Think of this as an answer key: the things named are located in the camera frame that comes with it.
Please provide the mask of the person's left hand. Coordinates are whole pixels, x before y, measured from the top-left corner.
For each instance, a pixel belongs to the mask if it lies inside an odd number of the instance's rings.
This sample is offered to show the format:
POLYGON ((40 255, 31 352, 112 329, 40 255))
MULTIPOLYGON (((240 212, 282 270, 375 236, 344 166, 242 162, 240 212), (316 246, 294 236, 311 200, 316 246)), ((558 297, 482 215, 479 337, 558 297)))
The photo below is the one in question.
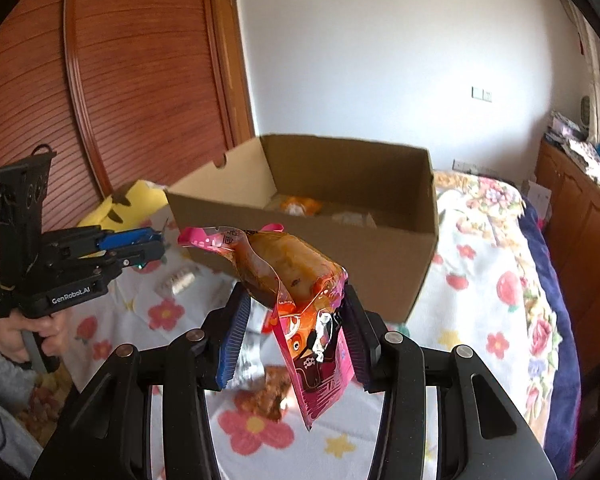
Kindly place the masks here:
POLYGON ((1 355, 16 363, 28 362, 30 356, 22 333, 30 332, 42 338, 42 351, 46 356, 61 356, 69 343, 67 322, 67 311, 36 320, 25 318, 18 311, 12 311, 8 318, 0 318, 1 355))

